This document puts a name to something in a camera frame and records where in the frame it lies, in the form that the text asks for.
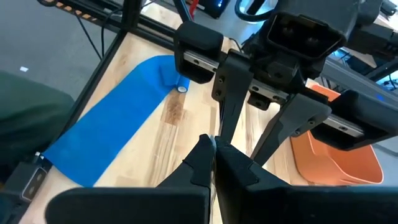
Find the blue cloth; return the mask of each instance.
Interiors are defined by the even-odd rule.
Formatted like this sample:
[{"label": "blue cloth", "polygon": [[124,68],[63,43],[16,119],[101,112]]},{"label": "blue cloth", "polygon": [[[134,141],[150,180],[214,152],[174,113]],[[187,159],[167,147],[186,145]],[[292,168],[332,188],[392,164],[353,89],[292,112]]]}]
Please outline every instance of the blue cloth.
[{"label": "blue cloth", "polygon": [[156,56],[142,62],[44,156],[74,182],[92,187],[170,90],[181,82],[189,83],[177,73],[173,56]]}]

